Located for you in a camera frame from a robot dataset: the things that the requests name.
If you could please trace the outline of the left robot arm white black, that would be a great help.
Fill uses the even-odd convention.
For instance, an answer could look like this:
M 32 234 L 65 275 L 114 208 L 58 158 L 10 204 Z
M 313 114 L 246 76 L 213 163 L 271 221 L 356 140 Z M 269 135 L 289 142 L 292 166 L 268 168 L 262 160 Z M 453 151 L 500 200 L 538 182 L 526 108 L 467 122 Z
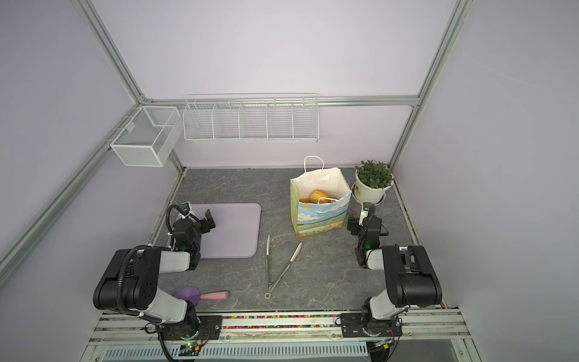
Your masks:
M 170 236 L 167 247 L 151 244 L 117 250 L 93 293 L 93 305 L 103 311 L 146 321 L 146 333 L 165 341 L 217 339 L 222 320 L 200 317 L 193 301 L 179 299 L 158 286 L 159 275 L 192 271 L 201 259 L 202 235 L 215 229 L 209 210 L 197 217 L 191 208 L 170 205 L 165 214 Z

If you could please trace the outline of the round orange fake bun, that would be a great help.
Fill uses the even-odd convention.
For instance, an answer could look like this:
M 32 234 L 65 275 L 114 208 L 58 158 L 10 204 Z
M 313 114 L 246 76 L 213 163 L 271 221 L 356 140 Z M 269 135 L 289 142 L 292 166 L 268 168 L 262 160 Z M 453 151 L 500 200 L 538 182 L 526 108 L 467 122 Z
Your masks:
M 325 193 L 322 190 L 313 191 L 309 196 L 309 201 L 312 204 L 317 204 L 317 205 L 334 202 L 334 200 L 327 193 Z

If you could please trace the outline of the paper bag with landscape print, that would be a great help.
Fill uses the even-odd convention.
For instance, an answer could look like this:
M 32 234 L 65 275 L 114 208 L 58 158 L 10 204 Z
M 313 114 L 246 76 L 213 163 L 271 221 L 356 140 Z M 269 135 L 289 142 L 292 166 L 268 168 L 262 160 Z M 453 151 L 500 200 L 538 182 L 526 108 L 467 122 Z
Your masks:
M 325 167 L 324 160 L 308 155 L 303 161 L 304 173 L 290 180 L 290 217 L 296 236 L 304 238 L 342 227 L 352 191 L 342 170 Z M 333 203 L 312 204 L 310 194 L 322 190 Z

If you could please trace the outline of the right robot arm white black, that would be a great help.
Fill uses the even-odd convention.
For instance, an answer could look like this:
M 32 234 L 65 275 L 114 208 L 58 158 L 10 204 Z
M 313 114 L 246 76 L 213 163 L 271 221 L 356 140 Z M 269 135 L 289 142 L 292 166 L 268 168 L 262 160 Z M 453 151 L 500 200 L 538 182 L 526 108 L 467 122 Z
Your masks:
M 342 336 L 399 337 L 403 313 L 412 307 L 426 308 L 442 302 L 442 287 L 428 254 L 420 245 L 381 246 L 380 238 L 388 233 L 378 217 L 349 217 L 347 229 L 358 238 L 358 265 L 383 272 L 385 289 L 366 299 L 359 312 L 339 316 Z

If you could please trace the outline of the metal tongs with white tips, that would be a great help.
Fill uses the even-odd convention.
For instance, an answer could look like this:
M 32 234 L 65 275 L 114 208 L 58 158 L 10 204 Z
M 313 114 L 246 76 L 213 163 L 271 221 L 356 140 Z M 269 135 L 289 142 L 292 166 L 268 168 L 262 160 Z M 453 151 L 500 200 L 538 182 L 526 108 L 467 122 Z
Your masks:
M 286 275 L 294 262 L 296 261 L 298 255 L 301 253 L 303 248 L 303 243 L 300 242 L 296 246 L 292 255 L 287 259 L 284 260 L 283 263 L 274 264 L 275 260 L 272 258 L 271 254 L 271 236 L 269 235 L 266 240 L 266 249 L 265 249 L 265 266 L 266 266 L 266 290 L 264 292 L 264 299 L 271 300 L 274 294 L 274 291 Z

